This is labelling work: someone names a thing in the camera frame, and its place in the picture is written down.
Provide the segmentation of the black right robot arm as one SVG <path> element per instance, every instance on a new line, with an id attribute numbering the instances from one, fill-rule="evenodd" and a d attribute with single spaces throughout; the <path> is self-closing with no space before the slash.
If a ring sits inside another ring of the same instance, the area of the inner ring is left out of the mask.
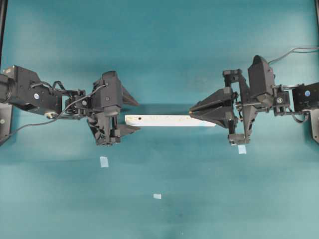
<path id="1" fill-rule="evenodd" d="M 248 144 L 252 125 L 259 112 L 274 111 L 275 116 L 290 115 L 298 123 L 311 121 L 312 138 L 319 140 L 319 85 L 292 86 L 272 83 L 269 77 L 258 75 L 258 82 L 268 82 L 269 91 L 253 95 L 240 69 L 223 72 L 225 87 L 190 108 L 191 118 L 212 122 L 229 130 L 231 145 Z"/>

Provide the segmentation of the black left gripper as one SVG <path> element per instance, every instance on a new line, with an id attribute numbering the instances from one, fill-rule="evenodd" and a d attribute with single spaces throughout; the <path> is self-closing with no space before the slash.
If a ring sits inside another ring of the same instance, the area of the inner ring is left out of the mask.
<path id="1" fill-rule="evenodd" d="M 65 101 L 65 113 L 69 118 L 81 119 L 86 118 L 87 124 L 95 139 L 96 145 L 113 145 L 120 143 L 120 138 L 132 134 L 140 127 L 118 124 L 117 116 L 106 117 L 103 112 L 94 111 L 92 108 L 91 97 L 105 85 L 93 89 L 91 93 L 86 94 L 84 91 L 75 91 L 70 93 L 70 97 Z M 134 97 L 122 87 L 122 105 L 139 105 Z"/>

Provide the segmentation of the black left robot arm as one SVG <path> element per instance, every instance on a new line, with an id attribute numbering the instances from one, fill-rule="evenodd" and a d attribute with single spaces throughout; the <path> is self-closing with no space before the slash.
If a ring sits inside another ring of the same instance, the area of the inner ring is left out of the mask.
<path id="1" fill-rule="evenodd" d="M 67 90 L 60 81 L 49 84 L 37 73 L 13 65 L 0 75 L 0 103 L 43 115 L 49 123 L 86 118 L 97 145 L 120 143 L 122 136 L 139 130 L 118 123 L 123 105 L 138 106 L 138 102 L 115 71 L 103 73 L 87 94 L 85 90 Z"/>

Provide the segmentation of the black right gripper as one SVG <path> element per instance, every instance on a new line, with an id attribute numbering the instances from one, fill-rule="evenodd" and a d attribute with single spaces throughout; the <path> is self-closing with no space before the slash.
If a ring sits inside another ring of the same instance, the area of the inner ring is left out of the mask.
<path id="1" fill-rule="evenodd" d="M 274 104 L 274 95 L 263 93 L 252 95 L 251 88 L 240 69 L 223 71 L 225 88 L 219 89 L 204 100 L 189 109 L 191 117 L 198 120 L 212 122 L 224 128 L 229 128 L 228 140 L 231 145 L 248 144 L 252 134 L 252 126 L 259 112 L 267 112 Z M 240 94 L 233 93 L 231 85 L 239 84 Z M 217 107 L 231 107 L 237 109 L 239 118 L 232 111 L 204 111 Z M 237 121 L 244 126 L 243 133 L 236 133 Z"/>

